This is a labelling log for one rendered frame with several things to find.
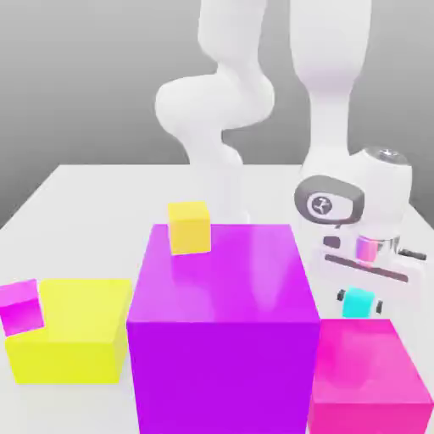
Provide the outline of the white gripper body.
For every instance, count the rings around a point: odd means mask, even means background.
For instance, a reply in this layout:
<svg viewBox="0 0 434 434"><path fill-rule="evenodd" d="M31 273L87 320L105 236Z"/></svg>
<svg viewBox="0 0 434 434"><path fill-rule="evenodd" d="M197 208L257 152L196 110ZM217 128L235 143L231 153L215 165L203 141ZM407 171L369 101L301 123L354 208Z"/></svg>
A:
<svg viewBox="0 0 434 434"><path fill-rule="evenodd" d="M415 295L425 279L425 262L391 254L372 265L320 250L313 255L313 272L339 287L372 291L379 298Z"/></svg>

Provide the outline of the small cyan cube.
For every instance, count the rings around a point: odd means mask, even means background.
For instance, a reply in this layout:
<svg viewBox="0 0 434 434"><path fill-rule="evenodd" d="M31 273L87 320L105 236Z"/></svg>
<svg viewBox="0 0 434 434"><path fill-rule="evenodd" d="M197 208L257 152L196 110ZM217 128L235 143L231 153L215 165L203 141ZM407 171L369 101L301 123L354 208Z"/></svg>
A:
<svg viewBox="0 0 434 434"><path fill-rule="evenodd" d="M367 319L371 316L375 294L372 291L350 287L342 293L342 317Z"/></svg>

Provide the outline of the small orange cube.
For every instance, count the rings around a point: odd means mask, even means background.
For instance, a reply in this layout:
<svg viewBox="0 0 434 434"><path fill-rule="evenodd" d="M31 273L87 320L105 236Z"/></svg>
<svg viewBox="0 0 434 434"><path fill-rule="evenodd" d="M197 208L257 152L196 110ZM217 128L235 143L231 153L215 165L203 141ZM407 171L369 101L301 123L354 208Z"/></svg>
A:
<svg viewBox="0 0 434 434"><path fill-rule="evenodd" d="M168 204L170 250L173 255L211 250L211 223L204 201Z"/></svg>

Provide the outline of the small magenta cube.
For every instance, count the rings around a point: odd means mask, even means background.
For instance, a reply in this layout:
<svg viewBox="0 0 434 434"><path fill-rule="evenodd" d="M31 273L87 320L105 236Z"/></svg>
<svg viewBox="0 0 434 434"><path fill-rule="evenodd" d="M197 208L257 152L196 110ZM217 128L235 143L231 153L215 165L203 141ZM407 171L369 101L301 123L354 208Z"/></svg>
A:
<svg viewBox="0 0 434 434"><path fill-rule="evenodd" d="M0 321L6 337L45 326L36 279L0 286Z"/></svg>

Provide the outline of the large pink box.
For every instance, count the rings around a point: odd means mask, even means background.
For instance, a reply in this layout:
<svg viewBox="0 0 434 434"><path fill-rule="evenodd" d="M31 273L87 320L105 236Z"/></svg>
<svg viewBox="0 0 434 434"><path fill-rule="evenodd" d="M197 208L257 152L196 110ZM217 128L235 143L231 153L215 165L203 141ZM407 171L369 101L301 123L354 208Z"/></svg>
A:
<svg viewBox="0 0 434 434"><path fill-rule="evenodd" d="M309 434L426 434L433 410L390 320L321 321Z"/></svg>

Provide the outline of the large purple box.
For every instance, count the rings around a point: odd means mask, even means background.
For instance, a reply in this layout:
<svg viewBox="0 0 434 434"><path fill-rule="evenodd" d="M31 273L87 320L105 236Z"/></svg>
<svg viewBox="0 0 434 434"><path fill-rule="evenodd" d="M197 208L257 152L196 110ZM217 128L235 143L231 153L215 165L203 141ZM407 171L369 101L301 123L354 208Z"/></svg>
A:
<svg viewBox="0 0 434 434"><path fill-rule="evenodd" d="M140 434L305 434L320 318L287 224L150 231L127 332Z"/></svg>

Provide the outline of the large yellow box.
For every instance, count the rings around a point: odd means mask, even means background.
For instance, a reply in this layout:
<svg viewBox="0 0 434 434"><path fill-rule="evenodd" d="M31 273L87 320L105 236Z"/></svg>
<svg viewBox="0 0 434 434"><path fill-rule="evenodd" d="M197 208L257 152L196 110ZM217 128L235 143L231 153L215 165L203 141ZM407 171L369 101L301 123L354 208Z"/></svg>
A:
<svg viewBox="0 0 434 434"><path fill-rule="evenodd" d="M115 384L125 361L132 284L126 279L45 279L45 326L5 339L16 383Z"/></svg>

